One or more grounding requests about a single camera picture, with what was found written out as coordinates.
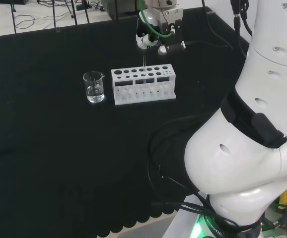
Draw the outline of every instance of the white test tube rack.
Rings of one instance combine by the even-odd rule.
[[[115,105],[175,99],[175,76],[170,64],[113,69]]]

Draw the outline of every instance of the clear liquid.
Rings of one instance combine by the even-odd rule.
[[[99,103],[104,100],[104,88],[96,85],[95,87],[88,87],[86,90],[87,99],[91,103]]]

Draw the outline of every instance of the black table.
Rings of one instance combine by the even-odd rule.
[[[232,29],[215,14],[210,20],[235,45]],[[244,59],[236,48],[205,44],[163,58],[152,50],[147,65],[173,65],[177,99],[116,107],[110,70],[142,63],[136,24],[134,17],[0,37],[0,237],[105,237],[173,212],[151,207],[149,136],[170,119],[219,108]],[[185,10],[183,33],[186,41],[224,44],[201,9]],[[85,96],[89,70],[106,75],[98,105]]]

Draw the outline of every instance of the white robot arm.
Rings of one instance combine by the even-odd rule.
[[[177,5],[177,0],[145,0],[145,3],[148,8],[143,10],[140,0],[136,34],[139,48],[161,45],[158,50],[161,55],[185,49],[181,27],[183,8]]]
[[[235,90],[189,140],[185,166],[216,213],[239,226],[257,223],[287,190],[287,1],[258,1]],[[222,237],[212,221],[199,223],[199,238]],[[251,235],[263,237],[257,229]]]

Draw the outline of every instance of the floor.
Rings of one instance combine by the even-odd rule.
[[[37,31],[53,28],[53,11],[52,7],[40,5],[36,0],[29,0],[26,5],[15,5],[16,24],[23,20],[27,20],[17,25],[17,33],[27,31]],[[90,22],[109,21],[111,17],[106,12],[100,10],[89,9],[88,16]],[[55,7],[56,25],[59,27],[74,25],[74,19],[66,6]],[[85,11],[77,11],[76,18],[78,24],[86,24]],[[8,4],[0,4],[0,36],[14,34],[11,8]]]

